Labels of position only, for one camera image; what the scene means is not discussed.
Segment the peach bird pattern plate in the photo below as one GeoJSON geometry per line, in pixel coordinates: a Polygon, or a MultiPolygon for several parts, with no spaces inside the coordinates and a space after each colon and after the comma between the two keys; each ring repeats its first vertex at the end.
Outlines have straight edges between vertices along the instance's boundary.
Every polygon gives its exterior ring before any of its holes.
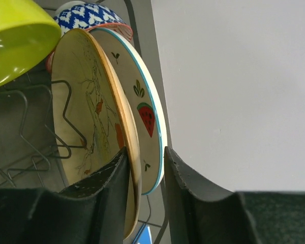
{"type": "Polygon", "coordinates": [[[52,62],[54,130],[69,184],[101,169],[125,147],[130,178],[124,237],[138,221],[142,192],[140,149],[132,110],[119,78],[91,34],[72,29],[60,39],[52,62]]]}

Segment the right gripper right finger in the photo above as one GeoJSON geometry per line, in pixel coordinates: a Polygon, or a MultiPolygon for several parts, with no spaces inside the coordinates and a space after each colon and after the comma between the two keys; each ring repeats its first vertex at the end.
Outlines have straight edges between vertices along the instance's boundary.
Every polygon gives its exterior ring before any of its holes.
{"type": "Polygon", "coordinates": [[[256,243],[238,193],[206,179],[165,148],[167,215],[172,243],[256,243]]]}

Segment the lime green bowl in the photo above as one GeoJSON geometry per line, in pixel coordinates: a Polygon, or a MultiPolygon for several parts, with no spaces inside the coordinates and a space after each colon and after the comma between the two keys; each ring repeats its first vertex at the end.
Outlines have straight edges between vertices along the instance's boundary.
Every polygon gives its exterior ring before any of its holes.
{"type": "Polygon", "coordinates": [[[60,35],[59,25],[34,1],[0,1],[0,86],[43,60],[60,35]]]}

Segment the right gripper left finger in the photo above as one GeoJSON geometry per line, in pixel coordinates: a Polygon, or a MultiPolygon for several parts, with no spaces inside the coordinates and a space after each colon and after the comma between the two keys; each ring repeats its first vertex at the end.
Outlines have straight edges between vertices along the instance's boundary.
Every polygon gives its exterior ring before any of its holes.
{"type": "Polygon", "coordinates": [[[107,165],[59,193],[0,189],[0,243],[121,243],[129,176],[122,148],[107,165]]]}

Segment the blue red patterned bowl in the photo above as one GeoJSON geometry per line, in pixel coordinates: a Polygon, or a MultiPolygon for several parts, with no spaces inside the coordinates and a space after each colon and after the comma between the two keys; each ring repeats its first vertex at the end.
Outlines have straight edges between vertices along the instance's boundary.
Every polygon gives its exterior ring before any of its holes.
{"type": "Polygon", "coordinates": [[[74,28],[91,30],[96,27],[111,29],[128,41],[132,40],[132,28],[113,10],[96,3],[70,1],[61,5],[53,20],[60,26],[61,35],[74,28]]]}

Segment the white watermelon pattern plate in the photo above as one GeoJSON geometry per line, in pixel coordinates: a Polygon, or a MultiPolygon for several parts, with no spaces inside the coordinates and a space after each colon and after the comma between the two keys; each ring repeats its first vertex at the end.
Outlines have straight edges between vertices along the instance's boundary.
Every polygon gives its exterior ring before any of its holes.
{"type": "Polygon", "coordinates": [[[152,76],[134,46],[121,34],[95,28],[98,41],[119,78],[133,112],[140,145],[142,194],[148,195],[164,176],[167,129],[163,108],[152,76]]]}

